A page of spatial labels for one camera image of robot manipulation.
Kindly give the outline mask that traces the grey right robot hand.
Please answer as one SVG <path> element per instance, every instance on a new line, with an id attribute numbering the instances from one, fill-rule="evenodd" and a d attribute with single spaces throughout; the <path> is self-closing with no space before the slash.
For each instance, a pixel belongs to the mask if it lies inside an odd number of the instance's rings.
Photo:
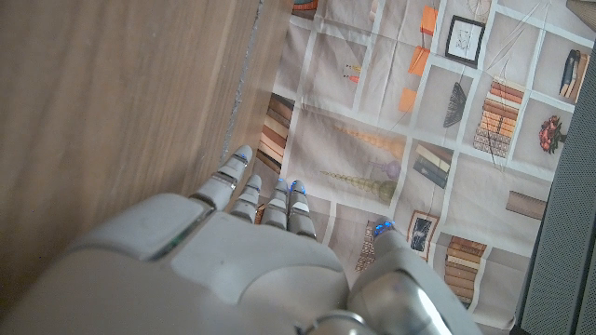
<path id="1" fill-rule="evenodd" d="M 5 334 L 476 334 L 391 219 L 354 283 L 319 243 L 302 182 L 239 147 L 192 195 L 157 194 L 73 242 L 2 319 Z"/>

